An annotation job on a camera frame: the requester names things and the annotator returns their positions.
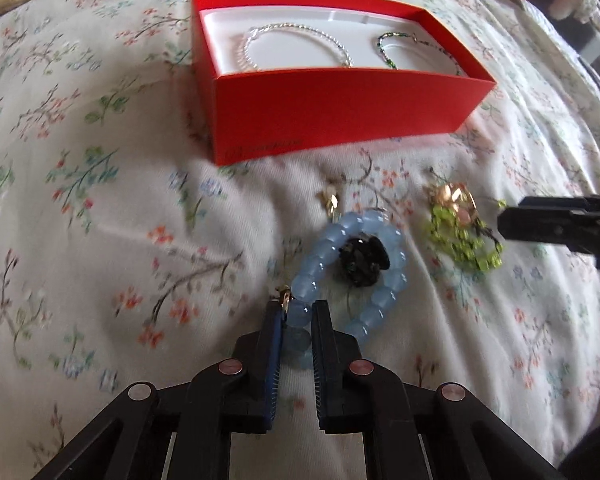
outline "blue glass bead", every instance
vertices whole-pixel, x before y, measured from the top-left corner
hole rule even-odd
[[[309,274],[298,274],[291,282],[291,294],[296,300],[304,301],[306,304],[314,304],[318,297],[318,285],[315,278]]]
[[[320,238],[331,240],[336,247],[342,247],[347,240],[347,232],[341,225],[331,224],[322,232]]]
[[[395,294],[387,286],[378,286],[371,295],[371,303],[385,312],[394,306]]]
[[[285,327],[282,335],[282,351],[290,357],[298,357],[311,348],[311,334],[304,328]]]
[[[394,269],[394,266],[391,266],[391,269],[382,273],[382,282],[390,288],[394,294],[407,287],[407,277],[400,269]]]
[[[362,213],[362,231],[368,235],[375,235],[384,225],[384,214],[381,211],[369,209]]]
[[[338,224],[342,226],[342,228],[346,231],[347,236],[355,236],[362,231],[362,225],[364,221],[362,216],[358,213],[354,213],[353,211],[342,215],[342,217],[338,220]]]
[[[302,260],[300,273],[313,276],[319,282],[324,276],[324,261],[319,256],[309,256]]]
[[[311,251],[313,256],[321,258],[325,265],[331,265],[338,259],[340,252],[331,240],[319,240]]]
[[[286,324],[302,328],[309,323],[311,323],[311,307],[302,301],[289,301],[289,308],[286,311]]]
[[[390,269],[402,269],[407,264],[407,254],[400,247],[394,247],[387,252]]]
[[[384,314],[382,313],[382,310],[380,310],[378,307],[376,307],[373,304],[370,304],[368,307],[365,307],[365,309],[362,312],[360,312],[360,316],[358,316],[358,319],[369,330],[373,330],[376,327],[382,325],[382,322],[384,321]]]
[[[308,370],[314,367],[314,353],[309,348],[298,358],[298,368]]]
[[[386,224],[378,229],[376,235],[389,253],[394,247],[400,247],[402,243],[402,231],[391,224]]]
[[[369,330],[366,325],[358,319],[350,321],[348,325],[344,327],[343,332],[355,337],[358,340],[359,345],[362,345],[369,335]]]

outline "silver bracelet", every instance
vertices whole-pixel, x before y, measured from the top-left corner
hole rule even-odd
[[[327,41],[336,46],[340,54],[340,66],[350,68],[353,66],[353,61],[344,45],[336,40],[331,34],[327,34],[317,28],[309,27],[308,25],[302,25],[301,23],[271,23],[270,25],[264,25],[263,27],[250,28],[247,34],[244,35],[242,42],[240,43],[238,51],[238,64],[240,68],[245,71],[260,70],[260,67],[253,60],[253,57],[249,54],[249,46],[253,41],[257,40],[261,35],[272,30],[300,30],[302,32],[308,32],[313,34],[317,38]]]
[[[454,62],[456,66],[456,75],[462,75],[462,69],[456,61],[456,58],[454,58],[445,48],[430,43],[429,41],[421,41],[416,37],[415,34],[408,34],[406,32],[386,32],[382,36],[378,37],[378,52],[380,53],[380,57],[382,58],[382,60],[394,70],[397,70],[398,67],[395,65],[393,60],[386,54],[386,52],[384,51],[384,46],[382,46],[382,40],[385,40],[386,38],[411,38],[413,40],[413,43],[416,45],[424,45],[431,48],[435,48],[437,51],[441,52],[442,54],[447,56],[451,61]]]

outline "bed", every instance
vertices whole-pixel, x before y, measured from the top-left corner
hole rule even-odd
[[[600,422],[600,272],[507,243],[459,270],[429,243],[433,168],[497,200],[600,194],[600,86],[522,0],[401,0],[442,20],[497,87],[457,132],[217,167],[190,64],[190,0],[32,0],[0,18],[0,480],[29,479],[129,383],[189,381],[255,330],[327,223],[376,204],[410,285],[363,354],[457,381],[553,464]],[[361,306],[328,282],[334,325]],[[271,434],[232,478],[364,478],[362,440],[318,432],[310,370],[282,370]]]

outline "gold clasp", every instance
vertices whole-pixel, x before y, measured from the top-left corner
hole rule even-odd
[[[340,211],[338,206],[340,205],[340,198],[338,191],[335,186],[327,186],[326,189],[320,193],[322,199],[322,205],[327,211],[327,216],[331,222],[337,222],[340,217]]]
[[[288,285],[280,285],[278,287],[276,287],[276,292],[278,292],[279,295],[279,301],[280,301],[280,306],[282,307],[282,311],[286,313],[289,310],[289,301],[291,301],[292,296],[291,296],[291,287],[289,287]]]

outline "red box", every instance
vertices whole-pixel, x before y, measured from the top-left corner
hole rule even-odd
[[[192,0],[194,69],[216,164],[344,142],[456,131],[493,77],[425,9],[393,0]],[[417,22],[466,76],[385,68],[294,68],[219,75],[200,12],[241,6],[362,10]]]

